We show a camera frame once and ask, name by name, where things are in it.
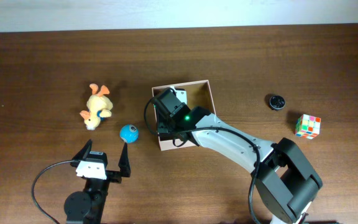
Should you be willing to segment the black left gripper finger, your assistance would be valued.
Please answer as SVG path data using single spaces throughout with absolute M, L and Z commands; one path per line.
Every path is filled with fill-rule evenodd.
M 130 177 L 131 176 L 131 166 L 129 163 L 128 147 L 127 147 L 126 142 L 124 143 L 124 146 L 122 148 L 118 166 L 120 168 L 121 177 Z
M 72 158 L 72 162 L 70 162 L 70 165 L 72 167 L 78 167 L 78 165 L 81 161 L 86 160 L 86 158 L 88 157 L 88 155 L 91 151 L 92 143 L 93 143 L 93 141 L 91 139 L 89 139 L 86 142 L 86 144 L 83 146 L 83 148 L 79 152 L 76 153 L 76 155 Z

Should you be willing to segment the pink cardboard box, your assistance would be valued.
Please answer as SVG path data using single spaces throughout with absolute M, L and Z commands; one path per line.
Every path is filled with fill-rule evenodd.
M 161 90 L 164 90 L 168 87 L 174 88 L 177 91 L 177 95 L 179 95 L 178 97 L 180 101 L 185 102 L 190 107 L 190 109 L 194 108 L 195 106 L 202 106 L 206 109 L 209 109 L 210 112 L 216 114 L 213 96 L 208 80 L 155 86 L 152 87 L 152 96 L 158 95 Z M 158 137 L 160 150 L 167 151 L 171 149 L 196 146 L 192 142 L 188 141 L 180 147 L 175 147 L 172 141 L 172 137 Z

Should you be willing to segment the colourful puzzle cube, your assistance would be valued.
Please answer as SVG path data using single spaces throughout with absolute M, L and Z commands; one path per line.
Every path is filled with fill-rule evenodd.
M 321 118 L 303 114 L 297 120 L 294 134 L 301 138 L 314 139 L 320 134 L 320 131 Z

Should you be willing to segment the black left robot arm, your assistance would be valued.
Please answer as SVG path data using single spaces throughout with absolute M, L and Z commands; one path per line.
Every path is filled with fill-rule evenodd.
M 76 175 L 86 182 L 83 190 L 72 193 L 65 200 L 64 211 L 67 215 L 67 223 L 100 224 L 109 184 L 120 184 L 123 177 L 131 176 L 126 143 L 122 148 L 118 171 L 107 170 L 107 154 L 93 151 L 92 143 L 92 140 L 88 140 L 70 162 L 70 165 L 76 169 Z

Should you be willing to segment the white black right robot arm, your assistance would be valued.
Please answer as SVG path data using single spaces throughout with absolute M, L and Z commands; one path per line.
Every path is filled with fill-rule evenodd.
M 252 206 L 255 190 L 272 213 L 272 223 L 303 223 L 323 181 L 301 149 L 287 138 L 278 143 L 255 138 L 206 108 L 189 108 L 178 96 L 168 87 L 149 100 L 155 109 L 155 135 L 179 140 L 180 147 L 191 142 L 212 149 L 244 168 L 252 177 L 248 207 L 255 223 L 259 222 Z

